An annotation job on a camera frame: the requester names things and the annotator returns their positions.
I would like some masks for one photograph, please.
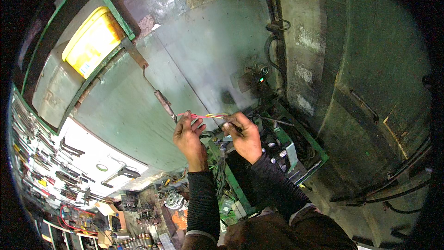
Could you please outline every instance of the yellow wire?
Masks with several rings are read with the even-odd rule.
[[[226,113],[218,113],[218,114],[207,114],[207,115],[205,115],[205,117],[208,117],[208,118],[218,118],[218,119],[223,119],[223,117],[218,117],[218,116],[216,116],[216,115],[224,115],[224,116],[228,116],[228,114],[226,114]]]

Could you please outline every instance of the dark background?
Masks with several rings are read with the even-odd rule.
[[[1,247],[3,249],[43,249],[27,213],[22,210],[12,185],[8,165],[8,109],[12,86],[13,65],[30,20],[43,0],[1,0]],[[416,18],[428,48],[432,66],[431,137],[435,164],[432,184],[425,207],[406,249],[434,249],[442,245],[443,199],[443,18],[444,0],[404,0]]]

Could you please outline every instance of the black sleeve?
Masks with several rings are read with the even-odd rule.
[[[270,162],[266,154],[250,167],[261,179],[265,188],[269,191],[275,201],[276,208],[285,220],[303,208],[308,201],[307,196],[295,186],[282,170]]]
[[[190,203],[186,231],[206,232],[219,240],[219,205],[211,172],[189,172]]]

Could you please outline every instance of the hand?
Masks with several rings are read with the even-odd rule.
[[[207,150],[199,139],[207,125],[199,126],[203,121],[202,118],[193,124],[191,121],[191,111],[188,110],[177,122],[173,142],[188,160],[189,172],[208,171]]]
[[[262,156],[258,126],[241,112],[236,112],[224,119],[227,121],[222,127],[225,136],[231,135],[236,151],[248,162],[254,164]]]

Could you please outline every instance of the tool wall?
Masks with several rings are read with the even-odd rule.
[[[46,209],[61,204],[82,209],[108,197],[147,167],[115,151],[67,119],[59,136],[47,131],[19,94],[12,104],[13,147],[20,185]]]

